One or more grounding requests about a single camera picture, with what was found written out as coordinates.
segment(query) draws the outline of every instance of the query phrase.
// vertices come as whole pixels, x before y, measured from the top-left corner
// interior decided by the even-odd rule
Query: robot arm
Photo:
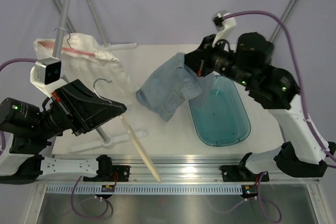
[[[246,154],[238,165],[239,173],[251,178],[266,170],[281,170],[292,177],[322,177],[327,169],[325,151],[333,154],[336,144],[321,138],[322,150],[317,143],[303,116],[295,79],[270,64],[272,43],[258,33],[247,33],[239,37],[235,52],[225,50],[225,39],[236,25],[234,18],[223,21],[228,14],[214,15],[218,34],[205,37],[195,51],[186,54],[185,64],[199,77],[216,71],[245,86],[249,96],[275,117],[287,141],[269,152]]]
[[[30,73],[32,84],[51,99],[48,110],[12,98],[0,104],[0,130],[11,133],[0,156],[0,184],[79,176],[85,176],[84,181],[114,181],[112,161],[106,155],[82,160],[39,154],[51,145],[50,138],[65,130],[85,134],[126,111],[124,104],[102,100],[79,80],[66,83],[59,75],[60,61],[54,58],[37,61]],[[125,181],[129,166],[118,168],[119,181]]]

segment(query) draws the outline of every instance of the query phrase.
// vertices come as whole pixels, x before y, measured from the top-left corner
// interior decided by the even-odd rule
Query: transparent blue container
[[[229,146],[245,140],[251,124],[234,83],[214,77],[206,104],[190,107],[198,137],[210,146]]]

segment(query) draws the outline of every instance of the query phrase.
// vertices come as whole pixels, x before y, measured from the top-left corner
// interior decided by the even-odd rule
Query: white fabric
[[[98,78],[112,80],[112,83],[98,81],[96,83],[98,94],[126,105],[130,104],[131,97],[134,96],[137,87],[125,72],[120,60],[111,52],[102,50],[102,47],[92,36],[80,33],[71,34],[71,38],[68,40],[71,48],[92,55],[69,52],[67,51],[69,49],[68,38],[69,35],[64,37],[63,50],[60,55],[62,74],[65,74],[70,81],[79,79],[90,90],[93,90],[93,82]],[[51,46],[43,46],[39,42],[49,43]],[[52,57],[54,43],[54,39],[36,39],[34,48],[37,58]]]

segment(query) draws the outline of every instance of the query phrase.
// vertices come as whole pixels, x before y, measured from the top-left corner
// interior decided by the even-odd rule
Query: metal hanger hook
[[[112,103],[112,100],[109,100],[109,99],[107,99],[107,98],[104,98],[104,97],[101,97],[100,95],[98,95],[98,92],[96,91],[96,83],[97,83],[97,81],[99,81],[99,80],[103,80],[103,81],[108,82],[108,83],[111,83],[112,81],[111,81],[111,80],[104,79],[104,78],[98,78],[98,79],[96,79],[96,80],[93,82],[93,91],[95,92],[96,96],[98,96],[101,100],[104,100],[104,101],[107,101],[107,102]]]
[[[71,39],[71,34],[69,33],[69,31],[67,29],[63,28],[63,27],[56,27],[53,31],[56,31],[57,29],[64,30],[64,31],[66,31],[68,33],[69,38],[67,39],[67,43],[68,43],[69,47],[72,48],[71,45],[70,45],[70,43],[69,43],[69,39]]]

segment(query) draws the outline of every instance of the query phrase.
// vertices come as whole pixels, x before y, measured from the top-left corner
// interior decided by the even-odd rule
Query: white table
[[[197,45],[148,45],[138,46],[132,50],[114,51],[125,69],[139,87],[147,77],[162,63],[177,52],[190,52]],[[169,122],[164,122],[158,115],[140,105],[136,99],[128,106],[125,117],[135,130],[146,129],[149,136],[141,142],[152,158],[241,158],[248,152],[264,152],[279,147],[283,138],[277,121],[237,85],[251,123],[251,133],[241,143],[227,147],[211,147],[204,144],[197,136],[189,104],[183,103]],[[125,133],[119,118],[112,119],[102,126],[108,135]],[[58,137],[53,154],[60,158],[83,158],[88,155],[108,154],[113,158],[139,159],[131,142],[115,145],[111,149],[100,148],[82,153],[71,153],[73,145],[99,140],[96,131],[75,137],[67,130]]]

